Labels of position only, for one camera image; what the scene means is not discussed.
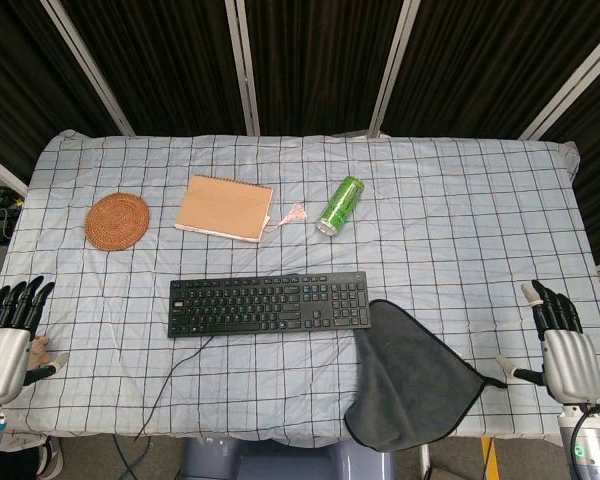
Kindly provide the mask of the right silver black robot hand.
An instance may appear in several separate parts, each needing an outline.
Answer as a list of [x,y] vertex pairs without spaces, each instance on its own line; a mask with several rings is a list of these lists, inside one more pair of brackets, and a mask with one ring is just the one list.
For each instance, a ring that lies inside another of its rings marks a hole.
[[537,280],[523,284],[522,292],[532,308],[543,367],[540,371],[523,369],[502,355],[495,357],[496,362],[509,376],[546,388],[562,405],[597,404],[599,363],[573,302]]

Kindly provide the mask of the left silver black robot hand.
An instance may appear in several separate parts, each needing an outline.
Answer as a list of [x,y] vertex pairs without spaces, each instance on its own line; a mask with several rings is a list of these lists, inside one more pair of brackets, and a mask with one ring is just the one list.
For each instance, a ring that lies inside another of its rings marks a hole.
[[53,282],[38,276],[0,289],[0,406],[18,397],[21,390],[58,373],[70,359],[68,353],[46,361],[37,329]]

